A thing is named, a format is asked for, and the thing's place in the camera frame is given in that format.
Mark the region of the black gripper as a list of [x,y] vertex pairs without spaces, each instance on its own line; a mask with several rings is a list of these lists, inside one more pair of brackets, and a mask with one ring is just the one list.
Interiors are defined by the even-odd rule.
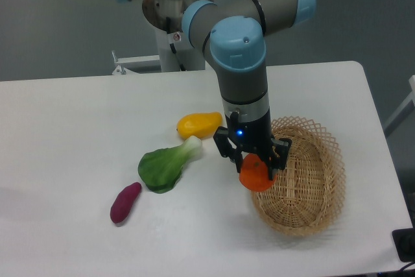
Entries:
[[273,181],[277,171],[286,168],[292,140],[271,138],[270,110],[261,118],[245,123],[226,116],[226,124],[228,128],[218,127],[213,139],[220,155],[229,158],[238,173],[243,164],[242,152],[256,154],[266,162],[270,181]]

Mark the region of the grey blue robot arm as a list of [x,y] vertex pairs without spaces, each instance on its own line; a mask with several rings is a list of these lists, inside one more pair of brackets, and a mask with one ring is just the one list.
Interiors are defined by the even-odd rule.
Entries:
[[265,37],[310,19],[316,0],[142,1],[162,71],[215,70],[226,115],[226,127],[214,134],[221,155],[241,168],[244,152],[256,154],[272,180],[285,168],[291,142],[270,130]]

